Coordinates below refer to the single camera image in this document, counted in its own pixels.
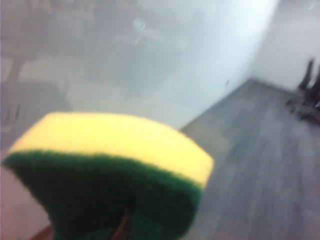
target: kitchen sponge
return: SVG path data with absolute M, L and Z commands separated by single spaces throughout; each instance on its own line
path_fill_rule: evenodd
M 4 162 L 43 205 L 56 240 L 108 239 L 132 208 L 132 240 L 186 233 L 213 167 L 176 130 L 136 116 L 51 113 Z

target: floor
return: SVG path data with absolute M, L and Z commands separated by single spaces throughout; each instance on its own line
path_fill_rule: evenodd
M 320 127 L 250 80 L 182 129 L 215 159 L 184 240 L 320 238 Z

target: black chair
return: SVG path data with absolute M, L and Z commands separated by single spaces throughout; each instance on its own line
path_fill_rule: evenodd
M 310 74 L 310 69 L 308 66 L 308 70 L 306 75 Z M 306 77 L 304 77 L 304 79 L 302 80 L 302 82 L 304 82 L 304 84 L 302 84 L 303 86 L 306 84 Z M 319 98 L 319 93 L 320 93 L 320 66 L 319 66 L 319 70 L 318 70 L 318 75 L 316 78 L 315 83 L 313 84 L 313 86 L 311 88 L 305 88 L 303 90 L 303 96 L 301 97 L 297 97 L 295 99 L 289 99 L 286 102 L 287 106 L 291 106 L 290 112 L 294 112 L 297 108 L 301 108 L 301 107 L 305 107 L 305 108 L 313 108 L 316 106 L 316 104 L 320 101 Z
M 297 108 L 297 114 L 300 119 L 313 120 L 320 125 L 320 66 L 318 75 L 313 86 L 305 90 L 303 101 L 289 100 L 287 105 L 291 105 L 291 112 Z

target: office chair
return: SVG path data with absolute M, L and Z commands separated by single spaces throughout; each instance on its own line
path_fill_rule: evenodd
M 310 65 L 312 66 L 312 64 L 309 63 L 306 75 L 310 75 L 311 69 L 309 67 Z M 301 85 L 304 86 L 306 84 L 306 77 L 303 78 L 302 83 L 303 84 L 299 85 L 299 88 L 301 88 Z M 290 109 L 291 113 L 293 113 L 298 107 L 313 108 L 320 101 L 319 93 L 320 93 L 320 66 L 319 66 L 316 81 L 313 84 L 313 86 L 311 88 L 305 88 L 303 96 L 295 99 L 289 99 L 286 102 L 286 105 L 291 106 L 291 109 Z

